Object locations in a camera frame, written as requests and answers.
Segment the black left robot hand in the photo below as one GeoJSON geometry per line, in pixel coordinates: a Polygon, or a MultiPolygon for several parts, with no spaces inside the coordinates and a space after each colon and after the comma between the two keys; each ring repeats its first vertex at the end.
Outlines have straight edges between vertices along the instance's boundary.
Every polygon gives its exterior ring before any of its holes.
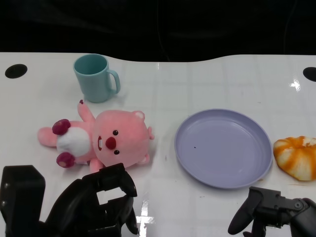
{"type": "Polygon", "coordinates": [[[122,163],[76,179],[40,220],[45,179],[32,165],[6,166],[0,211],[8,237],[119,237],[122,226],[138,234],[135,184],[122,163]]]}

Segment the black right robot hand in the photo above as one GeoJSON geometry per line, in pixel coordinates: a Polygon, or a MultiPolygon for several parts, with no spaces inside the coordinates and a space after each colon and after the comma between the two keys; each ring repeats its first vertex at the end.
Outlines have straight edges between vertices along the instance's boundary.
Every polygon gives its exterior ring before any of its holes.
{"type": "Polygon", "coordinates": [[[315,237],[316,203],[309,198],[288,199],[280,191],[250,187],[228,233],[264,237],[267,226],[281,228],[284,225],[290,226],[293,237],[315,237]]]}

